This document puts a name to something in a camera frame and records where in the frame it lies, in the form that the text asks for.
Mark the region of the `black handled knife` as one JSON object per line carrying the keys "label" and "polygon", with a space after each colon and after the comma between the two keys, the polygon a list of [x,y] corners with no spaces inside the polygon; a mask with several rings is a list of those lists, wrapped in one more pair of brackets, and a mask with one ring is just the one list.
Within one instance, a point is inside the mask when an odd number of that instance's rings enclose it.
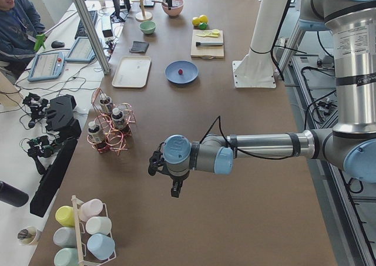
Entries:
{"label": "black handled knife", "polygon": [[196,42],[196,47],[214,47],[214,46],[223,46],[223,42]]}

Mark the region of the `mint cup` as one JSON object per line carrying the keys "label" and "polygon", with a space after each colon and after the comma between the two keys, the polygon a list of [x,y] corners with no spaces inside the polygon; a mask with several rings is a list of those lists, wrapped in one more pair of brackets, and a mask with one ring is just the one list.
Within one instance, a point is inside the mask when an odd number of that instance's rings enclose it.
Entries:
{"label": "mint cup", "polygon": [[62,248],[54,257],[55,266],[78,266],[78,251],[76,248]]}

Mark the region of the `black computer mouse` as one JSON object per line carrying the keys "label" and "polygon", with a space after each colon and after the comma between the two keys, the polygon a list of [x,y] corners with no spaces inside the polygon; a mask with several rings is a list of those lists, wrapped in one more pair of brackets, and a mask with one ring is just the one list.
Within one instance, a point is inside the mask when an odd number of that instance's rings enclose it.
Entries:
{"label": "black computer mouse", "polygon": [[51,48],[53,49],[63,48],[64,46],[65,46],[65,43],[62,41],[53,41],[51,43]]}

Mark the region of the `grey cup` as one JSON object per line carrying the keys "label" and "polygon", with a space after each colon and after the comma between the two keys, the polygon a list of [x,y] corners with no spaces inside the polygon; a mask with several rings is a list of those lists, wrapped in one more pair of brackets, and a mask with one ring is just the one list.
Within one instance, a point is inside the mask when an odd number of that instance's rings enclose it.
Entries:
{"label": "grey cup", "polygon": [[53,235],[53,242],[61,248],[76,247],[76,232],[73,227],[61,227]]}

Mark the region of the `yellow lemon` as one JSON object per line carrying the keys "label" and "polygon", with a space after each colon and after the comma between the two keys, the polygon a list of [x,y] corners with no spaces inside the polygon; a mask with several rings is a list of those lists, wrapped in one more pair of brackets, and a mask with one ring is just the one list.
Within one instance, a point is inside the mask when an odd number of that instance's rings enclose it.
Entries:
{"label": "yellow lemon", "polygon": [[192,25],[193,25],[194,27],[199,26],[200,23],[201,23],[201,22],[200,22],[200,18],[199,18],[199,17],[193,17],[193,18],[192,18]]}
{"label": "yellow lemon", "polygon": [[208,23],[208,21],[209,21],[208,17],[204,14],[199,16],[199,20],[200,20],[201,23]]}

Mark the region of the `person in blue jacket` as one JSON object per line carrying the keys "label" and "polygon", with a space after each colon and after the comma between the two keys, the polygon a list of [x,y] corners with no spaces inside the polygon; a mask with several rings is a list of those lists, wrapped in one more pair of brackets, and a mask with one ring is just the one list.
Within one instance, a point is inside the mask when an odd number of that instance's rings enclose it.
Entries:
{"label": "person in blue jacket", "polygon": [[1,0],[1,61],[28,64],[45,25],[29,0]]}

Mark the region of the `yellow cup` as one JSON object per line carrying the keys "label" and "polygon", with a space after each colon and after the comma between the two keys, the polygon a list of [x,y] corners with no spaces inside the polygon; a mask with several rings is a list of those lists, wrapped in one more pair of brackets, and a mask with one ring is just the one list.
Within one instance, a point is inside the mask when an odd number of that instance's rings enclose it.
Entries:
{"label": "yellow cup", "polygon": [[56,221],[63,227],[74,227],[75,219],[72,206],[61,206],[55,213]]}

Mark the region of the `paper cup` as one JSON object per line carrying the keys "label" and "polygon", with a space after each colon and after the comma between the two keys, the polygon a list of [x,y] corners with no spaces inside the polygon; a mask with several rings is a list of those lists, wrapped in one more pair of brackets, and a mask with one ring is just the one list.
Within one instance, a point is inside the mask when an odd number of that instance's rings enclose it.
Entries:
{"label": "paper cup", "polygon": [[34,226],[25,227],[17,234],[18,243],[20,245],[37,245],[41,234],[42,231]]}

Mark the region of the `wooden cup tree stand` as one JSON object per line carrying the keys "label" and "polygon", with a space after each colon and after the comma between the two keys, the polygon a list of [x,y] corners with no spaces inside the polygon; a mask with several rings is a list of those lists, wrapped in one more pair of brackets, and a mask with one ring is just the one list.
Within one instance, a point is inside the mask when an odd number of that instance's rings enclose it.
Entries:
{"label": "wooden cup tree stand", "polygon": [[151,21],[153,19],[153,15],[151,12],[148,12],[145,10],[145,6],[144,6],[144,3],[143,3],[144,0],[134,0],[134,2],[138,2],[140,3],[140,8],[141,8],[141,11],[138,12],[136,15],[135,15],[135,19],[138,21],[138,22],[144,22],[144,21]]}

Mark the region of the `pink bowl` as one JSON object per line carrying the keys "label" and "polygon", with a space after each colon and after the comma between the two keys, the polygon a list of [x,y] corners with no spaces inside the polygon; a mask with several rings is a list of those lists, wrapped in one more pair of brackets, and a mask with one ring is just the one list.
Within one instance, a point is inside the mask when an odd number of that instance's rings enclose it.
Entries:
{"label": "pink bowl", "polygon": [[183,6],[184,0],[172,0],[172,7],[170,8],[168,7],[166,0],[162,1],[162,9],[171,17],[178,16],[182,12]]}

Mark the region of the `dark sauce bottle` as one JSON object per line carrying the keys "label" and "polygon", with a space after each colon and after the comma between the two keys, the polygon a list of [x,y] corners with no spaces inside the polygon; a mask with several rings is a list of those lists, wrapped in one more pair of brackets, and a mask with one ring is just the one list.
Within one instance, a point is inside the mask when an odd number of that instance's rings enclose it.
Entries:
{"label": "dark sauce bottle", "polygon": [[95,121],[91,121],[88,124],[88,140],[98,150],[104,149],[106,147],[105,134],[103,132],[103,129]]}
{"label": "dark sauce bottle", "polygon": [[124,133],[129,132],[129,125],[126,122],[123,112],[118,107],[114,107],[112,109],[111,118],[115,129],[120,130]]}
{"label": "dark sauce bottle", "polygon": [[105,93],[100,94],[99,103],[102,108],[102,112],[106,114],[111,114],[113,110],[112,98]]}

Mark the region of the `green lime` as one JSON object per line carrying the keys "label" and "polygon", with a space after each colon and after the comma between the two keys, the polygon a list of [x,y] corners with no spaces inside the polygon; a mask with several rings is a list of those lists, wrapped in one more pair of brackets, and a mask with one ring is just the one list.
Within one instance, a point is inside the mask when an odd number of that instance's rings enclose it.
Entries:
{"label": "green lime", "polygon": [[199,23],[198,28],[200,30],[206,30],[207,29],[207,23],[205,23],[205,22]]}

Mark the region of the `white cup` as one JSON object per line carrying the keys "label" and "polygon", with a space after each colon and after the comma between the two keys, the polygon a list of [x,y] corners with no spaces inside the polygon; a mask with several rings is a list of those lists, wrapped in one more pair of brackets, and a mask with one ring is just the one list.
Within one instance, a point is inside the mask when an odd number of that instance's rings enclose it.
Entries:
{"label": "white cup", "polygon": [[112,229],[112,221],[108,217],[94,216],[88,219],[85,227],[86,231],[91,235],[96,233],[108,235]]}

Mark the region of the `cream plastic tray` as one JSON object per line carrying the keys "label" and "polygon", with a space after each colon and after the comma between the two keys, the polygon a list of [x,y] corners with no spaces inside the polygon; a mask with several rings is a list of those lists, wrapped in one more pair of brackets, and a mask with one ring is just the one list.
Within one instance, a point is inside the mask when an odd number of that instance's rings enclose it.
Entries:
{"label": "cream plastic tray", "polygon": [[118,63],[112,86],[117,88],[143,88],[146,85],[151,58],[149,56],[123,56]]}

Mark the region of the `pink cup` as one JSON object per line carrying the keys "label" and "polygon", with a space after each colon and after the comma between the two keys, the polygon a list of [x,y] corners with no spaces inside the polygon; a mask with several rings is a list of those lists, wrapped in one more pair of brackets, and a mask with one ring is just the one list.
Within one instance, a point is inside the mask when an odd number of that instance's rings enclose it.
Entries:
{"label": "pink cup", "polygon": [[88,221],[91,217],[99,215],[103,210],[103,203],[100,199],[94,198],[83,203],[79,208],[79,218]]}

